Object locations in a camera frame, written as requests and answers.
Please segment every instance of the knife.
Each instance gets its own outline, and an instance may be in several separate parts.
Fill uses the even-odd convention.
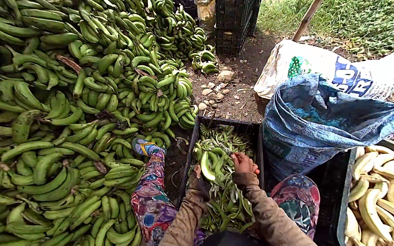
[[[220,143],[220,148],[221,148],[222,150],[224,150],[224,152],[226,152],[226,154],[227,154],[228,156],[231,156],[231,155],[234,154],[234,155],[237,157],[237,159],[240,158],[237,154],[233,153],[229,148],[227,148],[223,143]],[[255,170],[255,174],[256,174],[256,175],[258,175],[259,172],[260,172],[259,169],[256,169],[256,170]]]

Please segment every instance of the wooden pole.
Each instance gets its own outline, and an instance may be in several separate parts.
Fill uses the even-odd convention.
[[[296,33],[293,36],[293,41],[294,42],[298,42],[299,41],[300,37],[306,31],[306,28],[308,27],[309,22],[313,18],[315,12],[320,7],[322,2],[323,2],[323,0],[313,0],[313,2],[311,3],[311,5],[308,8],[308,11],[303,16],[302,21],[300,22]]]

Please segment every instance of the colorful floral pants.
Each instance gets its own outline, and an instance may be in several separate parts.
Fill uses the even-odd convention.
[[[320,194],[317,185],[310,178],[293,174],[279,182],[267,195],[276,201],[305,234],[314,238]]]
[[[177,208],[164,192],[164,154],[153,153],[131,204],[147,246],[157,246],[177,214]],[[292,175],[277,184],[270,194],[279,207],[305,232],[314,237],[320,204],[315,183],[302,175]],[[196,231],[194,245],[200,245],[205,234]]]
[[[147,246],[157,246],[177,214],[177,208],[164,192],[164,154],[153,153],[132,194],[131,204]],[[200,245],[205,234],[197,230],[195,245]]]

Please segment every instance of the plastic bag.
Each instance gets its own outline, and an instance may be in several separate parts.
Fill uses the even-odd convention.
[[[355,97],[385,100],[394,90],[394,53],[351,63],[329,50],[282,40],[271,51],[254,90],[270,99],[279,84],[309,73],[320,74],[332,87]]]
[[[197,5],[199,26],[206,32],[208,38],[214,37],[215,0],[194,0]]]
[[[263,146],[269,172],[307,174],[340,151],[376,144],[394,132],[394,103],[353,97],[317,74],[282,83],[266,107]]]

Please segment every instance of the brown long sleeve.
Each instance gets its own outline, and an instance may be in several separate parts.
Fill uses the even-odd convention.
[[[159,246],[192,246],[204,208],[200,191],[188,190],[176,218],[168,227]]]
[[[271,246],[315,246],[316,244],[292,221],[265,191],[259,188],[254,173],[235,173],[233,182],[252,204],[260,231]]]

